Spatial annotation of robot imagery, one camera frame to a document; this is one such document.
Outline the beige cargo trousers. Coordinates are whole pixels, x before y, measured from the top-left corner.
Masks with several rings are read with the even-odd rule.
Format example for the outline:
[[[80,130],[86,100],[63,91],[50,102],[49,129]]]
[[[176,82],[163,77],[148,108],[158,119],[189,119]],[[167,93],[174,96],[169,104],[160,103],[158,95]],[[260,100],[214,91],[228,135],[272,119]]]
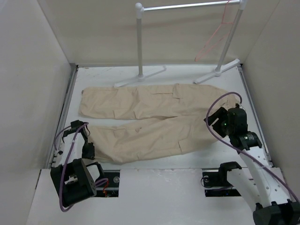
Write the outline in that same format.
[[[211,85],[87,87],[79,114],[127,121],[119,126],[89,125],[95,159],[125,164],[206,149],[216,141],[206,127],[206,115],[237,103],[234,95]]]

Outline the pink wire hanger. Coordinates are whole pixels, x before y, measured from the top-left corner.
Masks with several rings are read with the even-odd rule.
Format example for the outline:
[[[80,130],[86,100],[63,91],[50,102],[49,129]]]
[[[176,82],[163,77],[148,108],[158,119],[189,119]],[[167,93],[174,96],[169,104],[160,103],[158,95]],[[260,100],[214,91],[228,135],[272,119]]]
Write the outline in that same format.
[[[229,35],[230,29],[233,26],[233,20],[230,21],[230,18],[227,16],[227,8],[231,3],[231,0],[228,0],[222,15],[221,22],[216,28],[211,37],[206,41],[203,48],[195,56],[195,62],[200,61],[207,54],[209,54],[222,40]]]

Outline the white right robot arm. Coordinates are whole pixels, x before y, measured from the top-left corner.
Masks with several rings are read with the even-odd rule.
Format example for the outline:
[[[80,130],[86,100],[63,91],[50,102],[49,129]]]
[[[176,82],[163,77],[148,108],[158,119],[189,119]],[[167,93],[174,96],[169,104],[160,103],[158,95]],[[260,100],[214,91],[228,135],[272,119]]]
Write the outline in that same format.
[[[235,108],[220,107],[204,122],[218,140],[229,137],[234,148],[246,164],[252,180],[249,180],[237,162],[222,163],[217,180],[222,185],[233,185],[251,208],[256,225],[298,225],[300,202],[292,201],[284,182],[270,170],[262,143],[256,133],[248,130],[247,114]]]

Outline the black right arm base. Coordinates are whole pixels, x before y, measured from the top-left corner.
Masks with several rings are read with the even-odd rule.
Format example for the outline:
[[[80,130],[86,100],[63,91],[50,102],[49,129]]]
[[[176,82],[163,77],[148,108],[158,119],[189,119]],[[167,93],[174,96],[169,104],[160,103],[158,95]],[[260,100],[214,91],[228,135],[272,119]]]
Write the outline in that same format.
[[[237,162],[222,163],[217,170],[204,170],[201,185],[206,197],[237,197],[241,196],[238,190],[227,181],[227,172],[232,169],[241,169]]]

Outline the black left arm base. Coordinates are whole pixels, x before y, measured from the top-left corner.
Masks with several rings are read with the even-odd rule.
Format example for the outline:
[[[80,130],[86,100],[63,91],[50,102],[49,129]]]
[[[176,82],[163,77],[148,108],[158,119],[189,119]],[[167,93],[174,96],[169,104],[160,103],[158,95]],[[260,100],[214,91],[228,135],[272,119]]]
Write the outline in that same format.
[[[96,179],[95,184],[95,197],[119,197],[120,170],[104,170],[104,176]]]

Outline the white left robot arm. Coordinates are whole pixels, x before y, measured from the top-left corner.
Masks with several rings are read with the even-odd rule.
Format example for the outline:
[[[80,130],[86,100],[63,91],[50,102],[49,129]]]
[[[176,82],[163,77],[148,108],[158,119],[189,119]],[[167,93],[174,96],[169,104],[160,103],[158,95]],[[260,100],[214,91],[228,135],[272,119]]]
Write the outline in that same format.
[[[84,159],[95,158],[95,146],[89,142],[88,122],[75,120],[62,129],[54,139],[54,149],[61,156],[50,176],[59,197],[62,212],[74,204],[95,197],[97,188],[109,184],[102,166],[95,162],[86,165]]]

